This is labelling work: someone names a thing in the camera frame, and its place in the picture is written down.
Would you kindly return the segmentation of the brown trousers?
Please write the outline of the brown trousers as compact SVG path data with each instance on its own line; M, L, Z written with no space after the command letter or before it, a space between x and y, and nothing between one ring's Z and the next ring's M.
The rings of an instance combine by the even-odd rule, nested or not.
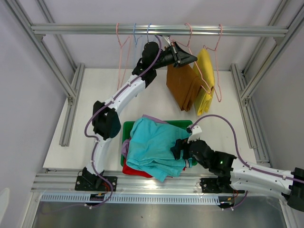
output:
M188 112L201 89L202 80L190 65L167 67L166 85L181 111Z

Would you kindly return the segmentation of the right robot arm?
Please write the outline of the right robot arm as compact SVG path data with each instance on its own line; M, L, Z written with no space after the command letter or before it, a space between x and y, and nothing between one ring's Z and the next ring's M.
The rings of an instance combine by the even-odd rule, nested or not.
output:
M284 171L242 160L235 155L212 150L205 141L177 139L170 151L174 158L193 158L215 175L202 178L204 193L252 192L285 200L295 210L304 210L304 170Z

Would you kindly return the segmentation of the blue hanger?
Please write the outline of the blue hanger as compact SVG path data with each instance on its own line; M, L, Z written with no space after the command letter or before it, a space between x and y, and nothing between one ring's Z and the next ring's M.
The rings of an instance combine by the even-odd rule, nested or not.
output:
M133 25L133 39L134 39L133 64L134 65L135 65L135 61L136 61L138 41L139 41L140 38L142 38L142 35L140 35L138 37L135 35L135 29L136 29L136 23L134 23L134 25Z
M147 38L148 43L156 41L155 35L150 33L151 25L152 25L152 23L149 23L148 26L147 26L147 30L146 30L146 38Z

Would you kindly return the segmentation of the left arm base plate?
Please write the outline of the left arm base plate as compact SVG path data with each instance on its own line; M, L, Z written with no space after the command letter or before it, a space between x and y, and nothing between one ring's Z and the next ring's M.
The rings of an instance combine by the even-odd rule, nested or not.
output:
M110 184L99 177L93 179L93 182L89 182L83 176L78 176L75 184L76 191L111 191Z

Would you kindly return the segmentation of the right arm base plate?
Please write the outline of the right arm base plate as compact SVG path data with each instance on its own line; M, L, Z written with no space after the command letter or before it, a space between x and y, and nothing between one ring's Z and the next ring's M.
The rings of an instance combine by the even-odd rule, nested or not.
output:
M231 181L227 178L201 178L199 185L203 193L245 193L244 190L235 190L230 186Z

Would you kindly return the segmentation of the teal trousers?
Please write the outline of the teal trousers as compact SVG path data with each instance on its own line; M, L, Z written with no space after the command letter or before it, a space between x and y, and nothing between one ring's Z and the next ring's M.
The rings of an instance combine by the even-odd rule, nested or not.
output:
M179 177L184 168L192 167L192 159L180 157L176 160L171 147L177 139L185 139L189 135L185 129L142 117L130 132L126 165L161 182L166 177Z

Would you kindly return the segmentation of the purple trousers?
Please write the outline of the purple trousers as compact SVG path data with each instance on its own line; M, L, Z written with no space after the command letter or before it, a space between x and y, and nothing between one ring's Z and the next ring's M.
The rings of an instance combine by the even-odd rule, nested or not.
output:
M158 118L143 114L142 118L148 118L156 123L163 123L163 124L167 124L166 121L160 120ZM121 149L121 154L122 156L126 159L127 158L127 154L128 154L128 150L129 150L129 143L130 143L130 139L126 139L124 140L123 144L122 144L122 149Z

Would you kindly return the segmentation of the red trousers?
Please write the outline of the red trousers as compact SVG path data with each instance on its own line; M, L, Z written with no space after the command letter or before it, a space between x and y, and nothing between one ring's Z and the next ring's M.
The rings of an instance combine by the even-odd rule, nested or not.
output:
M123 163L123 173L128 175L143 176L146 178L156 178L163 182L167 177L179 177L182 171L192 167L192 160L125 160Z

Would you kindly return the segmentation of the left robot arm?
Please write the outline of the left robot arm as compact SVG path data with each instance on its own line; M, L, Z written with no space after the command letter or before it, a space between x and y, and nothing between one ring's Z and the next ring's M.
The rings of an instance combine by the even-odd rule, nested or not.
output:
M184 51L176 42L165 49L159 43L148 42L127 82L106 101L94 103L93 115L88 122L93 126L95 144L91 159L81 175L87 187L98 190L106 180L103 177L105 156L112 139L121 129L119 115L133 98L152 83L157 76L156 70L169 65L183 67L195 61L197 57Z

